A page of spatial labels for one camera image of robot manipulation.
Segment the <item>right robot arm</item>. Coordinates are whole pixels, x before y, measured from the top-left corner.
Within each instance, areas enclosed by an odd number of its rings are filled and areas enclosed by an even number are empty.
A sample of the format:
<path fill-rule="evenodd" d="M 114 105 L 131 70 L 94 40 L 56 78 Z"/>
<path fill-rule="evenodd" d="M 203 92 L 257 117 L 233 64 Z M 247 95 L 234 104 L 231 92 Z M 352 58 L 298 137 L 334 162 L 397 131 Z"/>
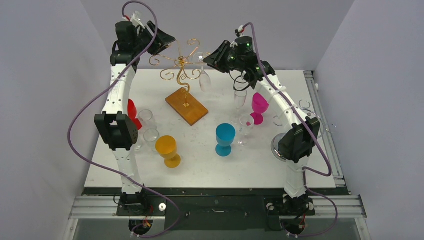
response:
<path fill-rule="evenodd" d="M 302 207 L 300 197 L 307 192 L 304 167 L 316 145 L 320 121 L 296 105 L 267 61 L 258 60 L 252 37 L 238 37 L 233 43 L 225 40 L 203 62 L 221 73 L 240 72 L 282 122 L 284 136 L 278 142 L 277 152 L 287 165 L 284 190 L 288 195 L 282 199 L 282 207 L 289 214 L 296 213 Z"/>

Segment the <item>blue plastic wine glass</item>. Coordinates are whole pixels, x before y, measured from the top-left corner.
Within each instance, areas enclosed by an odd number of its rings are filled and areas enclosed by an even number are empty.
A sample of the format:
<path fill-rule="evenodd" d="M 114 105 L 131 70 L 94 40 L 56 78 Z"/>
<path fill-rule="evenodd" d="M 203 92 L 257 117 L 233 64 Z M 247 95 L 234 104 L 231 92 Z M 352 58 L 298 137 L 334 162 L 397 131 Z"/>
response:
<path fill-rule="evenodd" d="M 236 136 L 236 129 L 229 123 L 222 123 L 215 130 L 217 145 L 215 152 L 220 157 L 227 157 L 232 151 L 232 143 Z"/>

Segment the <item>yellow plastic wine glass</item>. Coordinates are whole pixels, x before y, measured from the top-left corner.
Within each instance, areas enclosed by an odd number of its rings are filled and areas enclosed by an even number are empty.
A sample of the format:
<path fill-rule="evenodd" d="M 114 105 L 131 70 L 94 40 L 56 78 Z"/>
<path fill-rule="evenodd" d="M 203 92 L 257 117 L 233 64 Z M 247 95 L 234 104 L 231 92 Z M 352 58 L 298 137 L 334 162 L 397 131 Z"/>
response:
<path fill-rule="evenodd" d="M 170 135 L 160 137 L 155 143 L 157 153 L 164 159 L 168 168 L 176 168 L 181 163 L 181 157 L 177 153 L 177 142 Z"/>

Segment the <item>gold wire glass rack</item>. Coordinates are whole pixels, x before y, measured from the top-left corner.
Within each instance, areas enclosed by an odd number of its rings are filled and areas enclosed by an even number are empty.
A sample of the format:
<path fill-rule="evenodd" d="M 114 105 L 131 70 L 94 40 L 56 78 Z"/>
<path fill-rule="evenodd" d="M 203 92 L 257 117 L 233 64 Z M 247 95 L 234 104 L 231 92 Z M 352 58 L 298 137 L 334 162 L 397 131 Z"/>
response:
<path fill-rule="evenodd" d="M 186 43 L 189 46 L 194 46 L 189 55 L 183 55 L 181 45 L 176 41 L 177 57 L 171 58 L 163 54 L 157 54 L 149 58 L 149 64 L 153 67 L 159 66 L 161 63 L 160 58 L 173 63 L 173 66 L 163 69 L 159 73 L 162 80 L 167 82 L 175 80 L 179 85 L 179 89 L 166 97 L 165 101 L 189 126 L 193 126 L 205 117 L 209 110 L 191 94 L 191 85 L 188 83 L 188 80 L 199 81 L 201 75 L 200 68 L 192 62 L 193 55 L 200 52 L 201 42 L 196 38 L 191 38 Z"/>

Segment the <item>red plastic wine glass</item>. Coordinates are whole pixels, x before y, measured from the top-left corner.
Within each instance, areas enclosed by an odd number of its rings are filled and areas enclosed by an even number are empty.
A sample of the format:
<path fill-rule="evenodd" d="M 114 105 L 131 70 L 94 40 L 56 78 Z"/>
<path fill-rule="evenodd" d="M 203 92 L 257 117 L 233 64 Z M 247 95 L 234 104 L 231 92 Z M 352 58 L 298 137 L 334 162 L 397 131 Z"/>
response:
<path fill-rule="evenodd" d="M 131 121 L 135 124 L 137 130 L 141 130 L 143 126 L 140 120 L 137 118 L 137 108 L 131 99 L 128 100 L 127 113 Z"/>

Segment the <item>clear glass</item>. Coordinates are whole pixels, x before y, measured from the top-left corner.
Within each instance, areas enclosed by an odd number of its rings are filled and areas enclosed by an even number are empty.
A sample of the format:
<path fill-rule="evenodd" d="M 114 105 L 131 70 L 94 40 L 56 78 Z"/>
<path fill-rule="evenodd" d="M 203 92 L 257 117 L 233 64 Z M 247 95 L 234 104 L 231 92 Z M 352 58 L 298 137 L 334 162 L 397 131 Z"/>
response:
<path fill-rule="evenodd" d="M 160 133 L 155 128 L 147 129 L 143 133 L 143 139 L 144 139 L 146 145 L 155 153 L 157 152 L 156 143 L 157 143 L 157 140 L 159 138 L 160 138 Z"/>
<path fill-rule="evenodd" d="M 239 118 L 237 130 L 237 144 L 245 146 L 247 144 L 248 136 L 254 126 L 254 119 L 251 115 L 242 115 Z"/>
<path fill-rule="evenodd" d="M 240 110 L 245 105 L 248 92 L 247 90 L 238 90 L 234 92 L 234 110 L 230 116 L 230 121 L 237 124 L 240 117 Z"/>
<path fill-rule="evenodd" d="M 151 110 L 149 109 L 141 110 L 138 113 L 137 117 L 142 125 L 143 130 L 157 129 L 157 123 L 153 115 L 153 112 Z"/>
<path fill-rule="evenodd" d="M 197 52 L 192 56 L 192 62 L 200 68 L 199 86 L 202 92 L 209 92 L 212 89 L 212 82 L 210 76 L 205 71 L 204 59 L 208 56 L 208 53 Z"/>

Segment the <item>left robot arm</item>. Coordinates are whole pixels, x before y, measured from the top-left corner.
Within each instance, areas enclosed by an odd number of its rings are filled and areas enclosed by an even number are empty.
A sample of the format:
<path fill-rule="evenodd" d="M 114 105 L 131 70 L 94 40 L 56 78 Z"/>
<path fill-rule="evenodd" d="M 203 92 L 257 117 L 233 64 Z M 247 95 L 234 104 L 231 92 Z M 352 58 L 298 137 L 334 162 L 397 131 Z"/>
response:
<path fill-rule="evenodd" d="M 117 41 L 110 56 L 111 89 L 105 106 L 94 116 L 94 123 L 106 145 L 112 151 L 121 176 L 122 193 L 119 198 L 119 216 L 142 216 L 152 212 L 152 205 L 142 189 L 135 157 L 138 129 L 129 116 L 128 103 L 132 81 L 136 75 L 142 52 L 155 56 L 176 39 L 148 21 L 146 26 L 130 21 L 115 25 Z"/>

